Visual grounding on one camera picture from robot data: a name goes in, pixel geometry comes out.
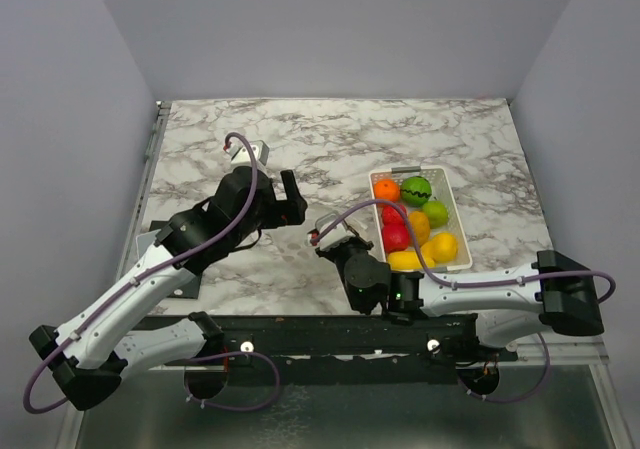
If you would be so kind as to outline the red toy apple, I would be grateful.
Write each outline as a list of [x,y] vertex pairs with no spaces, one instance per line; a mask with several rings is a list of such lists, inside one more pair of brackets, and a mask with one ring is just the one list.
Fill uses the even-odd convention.
[[381,235],[386,253],[404,251],[411,242],[409,232],[404,224],[385,225],[381,230]]

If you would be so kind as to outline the red toy strawberry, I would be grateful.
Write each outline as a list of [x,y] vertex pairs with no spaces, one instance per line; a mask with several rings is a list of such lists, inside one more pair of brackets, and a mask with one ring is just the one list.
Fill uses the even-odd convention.
[[406,208],[402,205],[399,209],[386,205],[381,212],[381,221],[384,226],[404,225],[404,217],[407,215]]

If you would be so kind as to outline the orange-yellow toy fruit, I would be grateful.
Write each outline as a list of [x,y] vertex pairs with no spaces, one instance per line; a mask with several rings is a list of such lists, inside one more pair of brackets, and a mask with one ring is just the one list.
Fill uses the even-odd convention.
[[428,216],[421,210],[413,211],[408,214],[408,219],[420,246],[428,242],[431,226]]

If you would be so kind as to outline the white perforated basket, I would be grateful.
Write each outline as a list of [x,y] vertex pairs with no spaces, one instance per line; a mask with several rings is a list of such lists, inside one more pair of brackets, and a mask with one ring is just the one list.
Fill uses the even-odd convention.
[[427,265],[435,271],[468,269],[473,259],[445,169],[416,166],[375,170],[371,195],[391,201],[374,207],[384,260],[397,270],[419,270],[408,230],[413,229]]

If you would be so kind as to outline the clear dotted zip bag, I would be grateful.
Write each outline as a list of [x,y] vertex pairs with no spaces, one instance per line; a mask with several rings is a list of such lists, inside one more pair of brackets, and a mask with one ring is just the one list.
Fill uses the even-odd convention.
[[336,213],[329,213],[315,222],[307,222],[300,226],[286,226],[277,229],[271,236],[278,252],[286,263],[298,267],[303,263],[316,261],[316,249],[324,245],[324,249],[331,243],[335,244],[347,238],[350,233],[344,223],[340,223],[329,234],[315,245],[312,239],[325,230],[337,217]]

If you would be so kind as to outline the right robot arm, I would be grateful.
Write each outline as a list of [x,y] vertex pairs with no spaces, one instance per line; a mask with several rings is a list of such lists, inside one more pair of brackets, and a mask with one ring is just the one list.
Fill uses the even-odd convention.
[[429,276],[398,271],[370,253],[357,236],[320,243],[316,254],[338,271],[352,310],[370,314],[381,308],[396,324],[420,318],[474,313],[476,326],[459,336],[461,352],[481,360],[494,348],[551,330],[571,337],[603,333],[592,273],[563,254],[545,250],[532,264],[497,272]]

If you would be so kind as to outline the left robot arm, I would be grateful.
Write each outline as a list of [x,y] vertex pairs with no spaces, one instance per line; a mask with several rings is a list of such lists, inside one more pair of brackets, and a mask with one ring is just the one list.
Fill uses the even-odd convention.
[[282,171],[281,178],[283,200],[264,172],[236,167],[213,196],[173,215],[134,267],[90,307],[58,327],[41,325],[30,334],[40,368],[50,370],[65,401],[85,411],[138,372],[218,357],[224,333],[204,312],[149,333],[133,329],[162,299],[237,251],[252,233],[304,222],[307,203],[293,171]]

